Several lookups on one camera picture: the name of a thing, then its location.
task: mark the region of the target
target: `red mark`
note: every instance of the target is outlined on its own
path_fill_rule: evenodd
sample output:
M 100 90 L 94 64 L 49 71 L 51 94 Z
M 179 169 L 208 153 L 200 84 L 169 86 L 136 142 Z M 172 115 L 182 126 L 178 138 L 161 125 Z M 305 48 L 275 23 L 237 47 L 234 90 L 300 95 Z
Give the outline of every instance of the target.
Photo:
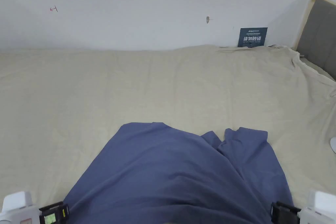
M 53 8 L 53 9 L 50 8 L 51 11 L 53 11 L 53 10 L 55 10 L 55 9 L 56 9 L 56 12 L 58 12 L 58 11 L 57 11 L 57 8 L 56 8 L 56 5 L 55 5 L 55 8 Z

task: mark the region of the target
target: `bedding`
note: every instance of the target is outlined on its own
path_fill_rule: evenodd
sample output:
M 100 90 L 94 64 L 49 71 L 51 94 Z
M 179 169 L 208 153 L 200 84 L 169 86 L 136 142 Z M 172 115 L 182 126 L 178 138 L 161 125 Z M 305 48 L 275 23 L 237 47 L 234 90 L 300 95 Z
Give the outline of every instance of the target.
M 289 48 L 0 52 L 0 197 L 63 200 L 121 125 L 268 131 L 294 203 L 336 194 L 336 83 Z
M 66 196 L 76 223 L 271 223 L 292 205 L 267 132 L 225 130 L 225 142 L 163 123 L 123 125 Z

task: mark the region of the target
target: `white object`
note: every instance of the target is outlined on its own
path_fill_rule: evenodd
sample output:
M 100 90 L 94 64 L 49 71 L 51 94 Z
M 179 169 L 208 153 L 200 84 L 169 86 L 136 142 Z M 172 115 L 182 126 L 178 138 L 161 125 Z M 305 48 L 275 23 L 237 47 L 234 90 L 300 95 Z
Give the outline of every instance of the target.
M 304 208 L 299 213 L 300 224 L 336 224 L 331 214 L 324 214 L 317 209 Z
M 331 148 L 333 149 L 333 151 L 336 153 L 336 137 L 333 137 L 333 138 L 330 140 L 330 146 L 331 146 Z
M 310 191 L 307 207 L 298 216 L 300 224 L 336 224 L 336 196 L 320 191 Z
M 289 48 L 1 51 L 0 196 L 61 201 L 118 128 L 155 121 L 220 138 L 268 131 L 303 208 L 310 188 L 336 194 L 335 154 L 319 144 L 336 136 L 335 89 Z
M 40 214 L 30 192 L 18 192 L 5 197 L 0 224 L 40 224 Z
M 30 192 L 17 192 L 7 195 L 3 200 L 2 212 L 13 209 L 29 207 L 32 205 L 32 197 Z

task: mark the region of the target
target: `white wall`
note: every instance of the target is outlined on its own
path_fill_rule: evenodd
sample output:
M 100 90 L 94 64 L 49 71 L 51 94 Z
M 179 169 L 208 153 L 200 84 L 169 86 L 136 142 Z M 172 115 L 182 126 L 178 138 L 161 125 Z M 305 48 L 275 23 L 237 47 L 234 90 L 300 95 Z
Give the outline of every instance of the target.
M 266 44 L 292 46 L 307 2 L 0 0 L 0 48 L 236 46 L 243 27 L 268 27 Z M 58 12 L 50 11 L 54 5 Z

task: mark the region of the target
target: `wooden bed frame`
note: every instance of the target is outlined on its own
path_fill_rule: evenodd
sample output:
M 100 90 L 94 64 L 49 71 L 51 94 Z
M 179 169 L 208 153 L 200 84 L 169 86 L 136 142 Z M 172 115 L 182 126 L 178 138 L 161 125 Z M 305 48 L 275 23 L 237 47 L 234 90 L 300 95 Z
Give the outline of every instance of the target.
M 299 30 L 298 37 L 297 37 L 297 39 L 296 39 L 296 41 L 295 41 L 294 46 L 292 47 L 294 51 L 297 50 L 297 45 L 298 45 L 299 40 L 300 40 L 300 38 L 301 38 L 301 36 L 302 36 L 302 32 L 303 32 L 304 27 L 305 27 L 305 25 L 306 25 L 306 23 L 307 23 L 308 16 L 309 16 L 309 14 L 310 14 L 311 9 L 313 8 L 313 5 L 314 5 L 315 1 L 316 1 L 316 0 L 310 0 L 310 1 L 309 1 L 308 7 L 307 7 L 307 9 L 306 9 L 306 12 L 305 12 L 304 17 L 303 17 L 303 20 L 302 20 L 302 24 L 301 24 L 301 27 L 300 27 L 300 30 Z M 330 2 L 330 3 L 334 4 L 334 5 L 336 5 L 336 3 L 333 2 L 333 1 L 331 1 L 331 0 L 325 0 L 325 1 L 328 1 L 328 2 Z

